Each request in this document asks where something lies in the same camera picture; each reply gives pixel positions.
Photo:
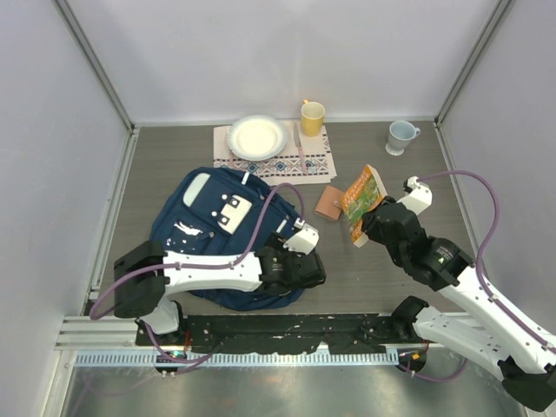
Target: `plate rim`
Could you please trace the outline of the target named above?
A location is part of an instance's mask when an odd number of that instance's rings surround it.
[[[246,154],[242,153],[241,151],[239,151],[239,153],[238,153],[239,149],[237,147],[235,147],[234,144],[232,143],[232,137],[234,137],[234,134],[237,131],[238,126],[240,124],[243,124],[243,123],[249,121],[250,119],[266,119],[266,120],[276,124],[279,127],[279,129],[282,133],[282,136],[283,136],[283,140],[282,140],[282,144],[276,149],[276,151],[273,151],[272,155],[266,156],[264,158],[256,157],[254,159],[253,157],[245,157]],[[267,159],[273,158],[276,155],[278,155],[286,147],[286,144],[288,143],[288,129],[286,129],[286,126],[284,125],[284,123],[280,122],[278,119],[276,119],[272,116],[266,116],[266,115],[245,116],[245,117],[242,117],[241,119],[235,121],[234,124],[232,124],[232,126],[230,127],[230,129],[228,131],[228,134],[226,136],[226,141],[228,142],[229,149],[234,153],[234,155],[240,157],[241,159],[244,159],[246,161],[253,161],[253,162],[266,161]]]

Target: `wall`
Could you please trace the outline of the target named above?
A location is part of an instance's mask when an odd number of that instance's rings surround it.
[[[460,169],[481,173],[500,196],[486,250],[492,280],[541,326],[556,332],[556,3],[519,0],[449,113],[445,132]],[[464,181],[480,238],[488,194]]]
[[[37,416],[126,132],[51,2],[2,2],[0,34],[0,415]]]
[[[70,0],[136,122],[436,116],[496,0]]]

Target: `book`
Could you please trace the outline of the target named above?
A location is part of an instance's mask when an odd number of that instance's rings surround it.
[[[366,165],[361,175],[342,196],[341,209],[349,220],[349,233],[357,248],[368,241],[367,235],[361,231],[363,224],[361,217],[376,208],[386,195],[386,188],[378,171]]]

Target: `floor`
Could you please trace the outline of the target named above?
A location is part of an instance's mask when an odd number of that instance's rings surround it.
[[[432,350],[423,374],[446,377],[460,367],[458,355]],[[80,367],[62,415],[527,416],[497,380],[474,364],[446,384],[384,366],[208,368],[165,380],[146,367]]]
[[[408,177],[446,170],[431,122],[415,123],[421,134],[402,156],[390,156],[384,149],[388,124],[327,123],[338,172],[333,186],[346,189],[369,163],[378,169],[388,193],[400,198],[403,196],[402,184]],[[213,128],[141,129],[102,289],[113,281],[113,262],[149,238],[152,222],[182,178],[199,166],[212,166]],[[472,254],[452,183],[443,177],[429,185],[434,193],[434,202],[420,215],[422,226],[430,235],[450,239]],[[459,310],[450,301],[412,281],[395,267],[383,247],[370,242],[363,248],[356,248],[349,239],[345,221],[331,222],[315,215],[312,210],[324,187],[324,184],[302,185],[300,190],[310,211],[307,220],[320,232],[317,248],[327,270],[327,282],[306,290],[300,300],[287,308],[258,311],[257,314],[391,312],[408,295],[427,300],[444,311]],[[293,193],[284,191],[281,194],[296,204]],[[176,299],[182,304],[185,314],[235,313],[186,293]]]

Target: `plate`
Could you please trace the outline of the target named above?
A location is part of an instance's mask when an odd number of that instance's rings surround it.
[[[270,116],[249,116],[235,122],[228,132],[228,146],[248,161],[264,161],[281,152],[288,141],[283,124]]]

